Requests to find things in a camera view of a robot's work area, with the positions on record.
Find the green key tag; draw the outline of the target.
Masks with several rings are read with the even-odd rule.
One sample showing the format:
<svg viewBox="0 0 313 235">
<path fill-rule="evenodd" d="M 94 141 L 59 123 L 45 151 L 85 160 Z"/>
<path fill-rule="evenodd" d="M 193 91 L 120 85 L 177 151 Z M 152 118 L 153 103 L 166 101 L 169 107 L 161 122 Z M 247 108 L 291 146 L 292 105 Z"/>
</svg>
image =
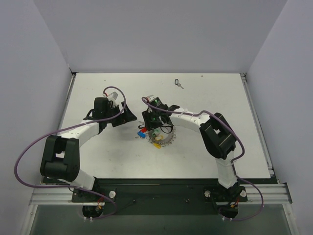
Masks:
<svg viewBox="0 0 313 235">
<path fill-rule="evenodd" d="M 153 132 L 152 132 L 152 137 L 155 139 L 156 137 L 158 137 L 159 136 L 159 130 L 154 130 Z"/>
</svg>

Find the blue key tag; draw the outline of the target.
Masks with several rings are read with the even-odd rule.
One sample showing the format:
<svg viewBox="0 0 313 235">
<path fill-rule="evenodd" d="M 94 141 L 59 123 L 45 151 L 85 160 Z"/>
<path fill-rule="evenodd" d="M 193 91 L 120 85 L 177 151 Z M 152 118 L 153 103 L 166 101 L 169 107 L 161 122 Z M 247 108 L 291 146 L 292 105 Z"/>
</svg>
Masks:
<svg viewBox="0 0 313 235">
<path fill-rule="evenodd" d="M 145 134 L 142 133 L 142 132 L 138 132 L 137 134 L 138 134 L 141 138 L 145 138 L 145 137 L 146 137 Z"/>
</svg>

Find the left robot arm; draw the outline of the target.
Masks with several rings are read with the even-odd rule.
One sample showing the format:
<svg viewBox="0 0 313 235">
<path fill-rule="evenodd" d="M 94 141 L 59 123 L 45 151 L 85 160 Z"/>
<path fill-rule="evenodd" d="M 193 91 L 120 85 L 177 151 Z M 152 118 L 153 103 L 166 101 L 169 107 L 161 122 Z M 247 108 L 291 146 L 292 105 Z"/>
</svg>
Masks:
<svg viewBox="0 0 313 235">
<path fill-rule="evenodd" d="M 100 197 L 100 188 L 94 185 L 96 178 L 80 169 L 80 147 L 108 124 L 117 127 L 137 120 L 124 101 L 122 111 L 115 101 L 114 97 L 95 98 L 81 126 L 47 137 L 40 166 L 42 176 L 83 188 L 83 196 L 89 201 Z"/>
</svg>

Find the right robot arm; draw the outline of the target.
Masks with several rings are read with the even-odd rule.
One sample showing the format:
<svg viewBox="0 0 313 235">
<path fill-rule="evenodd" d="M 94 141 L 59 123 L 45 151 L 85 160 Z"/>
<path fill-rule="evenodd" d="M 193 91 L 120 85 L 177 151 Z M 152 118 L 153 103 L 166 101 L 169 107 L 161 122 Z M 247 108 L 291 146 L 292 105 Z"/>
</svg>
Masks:
<svg viewBox="0 0 313 235">
<path fill-rule="evenodd" d="M 218 169 L 218 183 L 225 189 L 231 189 L 238 184 L 234 163 L 236 142 L 242 144 L 239 138 L 220 113 L 211 114 L 201 111 L 195 114 L 177 105 L 167 107 L 159 105 L 142 112 L 145 127 L 148 131 L 168 124 L 180 126 L 200 133 L 208 153 L 215 158 Z"/>
</svg>

